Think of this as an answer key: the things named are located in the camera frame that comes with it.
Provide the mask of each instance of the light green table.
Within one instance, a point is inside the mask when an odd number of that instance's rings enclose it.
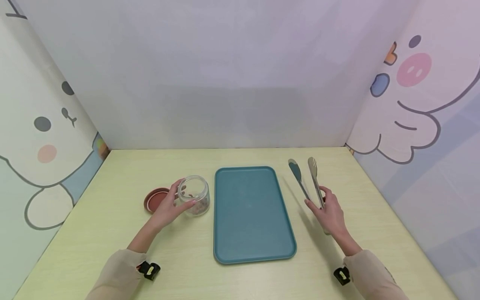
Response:
[[[298,244],[290,260],[223,266],[213,258],[213,207],[180,216],[157,237],[151,261],[162,266],[137,299],[361,299],[353,284],[333,278],[343,255],[303,203],[287,160],[308,174],[316,158],[319,182],[331,188],[353,237],[382,260],[411,300],[456,299],[387,202],[346,148],[112,151],[15,297],[81,300],[108,257],[125,248],[148,219],[144,197],[156,187],[197,174],[210,184],[221,167],[275,169]],[[310,178],[305,179],[314,194]]]

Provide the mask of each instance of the brown lid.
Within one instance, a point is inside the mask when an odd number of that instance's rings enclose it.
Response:
[[[163,199],[165,199],[169,191],[170,190],[167,188],[158,188],[149,192],[144,200],[145,209],[149,213],[153,214],[160,205],[160,203],[163,201]]]

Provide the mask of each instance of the black wrist strap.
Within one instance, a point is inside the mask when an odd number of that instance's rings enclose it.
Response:
[[[142,273],[145,278],[153,281],[155,279],[155,276],[160,271],[160,266],[155,263],[149,264],[147,261],[144,261],[137,266],[137,270],[138,272]]]
[[[350,282],[350,271],[347,267],[338,268],[333,272],[333,276],[340,282],[341,285],[345,285]]]

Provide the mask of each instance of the teal tray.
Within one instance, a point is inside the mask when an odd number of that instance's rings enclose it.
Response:
[[[297,252],[272,168],[219,169],[214,207],[214,256],[221,264],[287,259]]]

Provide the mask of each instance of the right hand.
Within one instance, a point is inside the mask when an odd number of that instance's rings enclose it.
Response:
[[[322,228],[330,232],[334,237],[347,233],[343,210],[338,203],[335,194],[329,188],[319,186],[325,192],[325,208],[318,208],[312,201],[305,199],[305,204],[313,212]]]
[[[191,200],[179,206],[175,205],[175,193],[182,180],[183,178],[172,184],[167,196],[160,202],[160,205],[148,220],[158,231],[162,230],[163,227],[173,222],[181,213],[196,204],[195,200]]]

